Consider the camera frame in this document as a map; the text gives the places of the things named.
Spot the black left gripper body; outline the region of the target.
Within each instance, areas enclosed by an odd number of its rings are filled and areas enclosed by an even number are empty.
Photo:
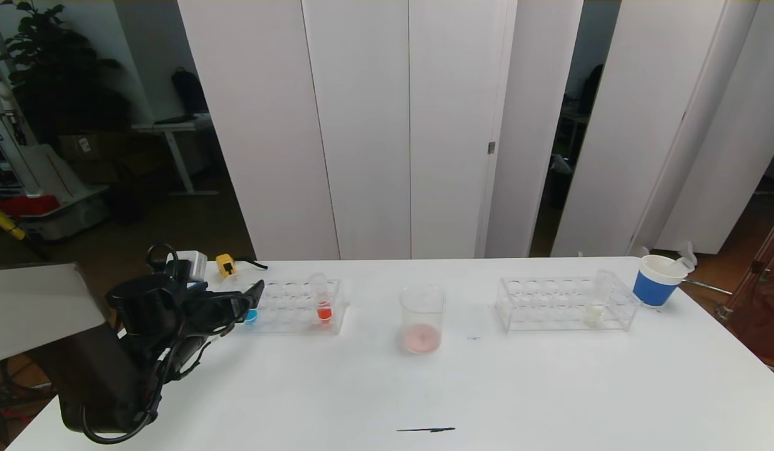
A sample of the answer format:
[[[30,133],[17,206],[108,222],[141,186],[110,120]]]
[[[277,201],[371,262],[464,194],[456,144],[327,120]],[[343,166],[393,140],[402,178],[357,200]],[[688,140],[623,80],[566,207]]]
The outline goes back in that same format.
[[[249,306],[241,292],[201,292],[186,297],[184,314],[194,332],[227,332],[246,319]]]

